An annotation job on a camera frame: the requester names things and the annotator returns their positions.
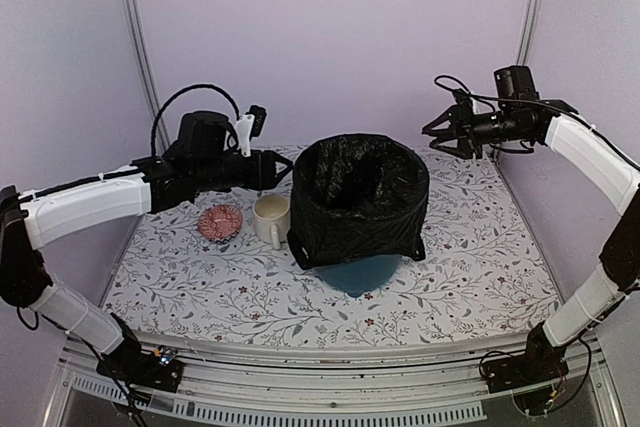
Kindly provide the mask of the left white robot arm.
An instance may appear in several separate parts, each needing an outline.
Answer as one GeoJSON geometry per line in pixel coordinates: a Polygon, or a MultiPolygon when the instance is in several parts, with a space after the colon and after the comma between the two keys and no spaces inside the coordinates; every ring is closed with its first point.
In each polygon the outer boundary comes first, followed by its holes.
{"type": "Polygon", "coordinates": [[[40,192],[20,194],[13,186],[3,188],[2,300],[54,321],[98,352],[110,355],[111,366],[126,380],[141,380],[149,362],[136,349],[135,336],[123,323],[48,274],[40,250],[89,227],[192,202],[203,192],[275,188],[293,163],[277,152],[251,147],[265,117],[265,110],[258,106],[236,121],[211,111],[188,113],[181,119],[177,139],[161,155],[40,192]]]}

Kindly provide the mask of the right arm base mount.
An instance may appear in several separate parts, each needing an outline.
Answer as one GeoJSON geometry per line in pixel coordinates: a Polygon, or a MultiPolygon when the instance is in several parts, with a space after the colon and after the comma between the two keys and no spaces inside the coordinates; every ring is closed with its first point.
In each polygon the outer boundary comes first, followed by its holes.
{"type": "Polygon", "coordinates": [[[554,347],[549,342],[540,323],[527,335],[522,354],[490,351],[480,360],[479,374],[490,393],[560,380],[569,373],[565,352],[565,347],[554,347]]]}

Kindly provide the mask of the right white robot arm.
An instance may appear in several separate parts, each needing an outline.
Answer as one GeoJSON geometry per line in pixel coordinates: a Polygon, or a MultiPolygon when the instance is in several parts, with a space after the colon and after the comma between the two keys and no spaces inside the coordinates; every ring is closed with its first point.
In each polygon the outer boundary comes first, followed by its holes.
{"type": "Polygon", "coordinates": [[[517,374],[537,383],[552,371],[560,349],[600,323],[639,288],[639,165],[566,102],[543,100],[528,67],[494,73],[496,96],[452,89],[454,103],[422,132],[431,148],[461,159],[481,158],[486,146],[518,141],[531,152],[540,144],[576,167],[611,202],[619,222],[605,242],[593,273],[562,307],[534,328],[532,349],[517,362],[517,374]]]}

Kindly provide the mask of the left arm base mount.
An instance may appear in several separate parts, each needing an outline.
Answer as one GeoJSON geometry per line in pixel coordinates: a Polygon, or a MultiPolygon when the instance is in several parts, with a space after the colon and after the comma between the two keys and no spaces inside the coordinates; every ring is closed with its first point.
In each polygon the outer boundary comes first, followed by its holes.
{"type": "Polygon", "coordinates": [[[124,330],[123,336],[112,353],[101,356],[97,373],[127,385],[176,393],[184,371],[184,363],[177,359],[178,350],[160,345],[145,353],[131,330],[124,330]]]}

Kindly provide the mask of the teal plastic trash bin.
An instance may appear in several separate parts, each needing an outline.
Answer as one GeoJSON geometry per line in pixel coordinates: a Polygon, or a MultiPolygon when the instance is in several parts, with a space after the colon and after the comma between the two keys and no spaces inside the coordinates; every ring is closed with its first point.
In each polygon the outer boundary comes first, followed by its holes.
{"type": "Polygon", "coordinates": [[[330,287],[352,298],[386,285],[395,275],[402,258],[377,255],[352,262],[314,268],[314,274],[330,287]]]}

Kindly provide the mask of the black plastic trash bag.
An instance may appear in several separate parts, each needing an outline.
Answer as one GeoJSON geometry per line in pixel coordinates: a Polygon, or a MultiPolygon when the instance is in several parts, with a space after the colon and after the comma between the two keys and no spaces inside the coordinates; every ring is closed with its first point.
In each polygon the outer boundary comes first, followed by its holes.
{"type": "Polygon", "coordinates": [[[321,139],[292,171],[289,248],[303,270],[379,255],[426,257],[430,177],[411,148],[384,135],[321,139]]]}

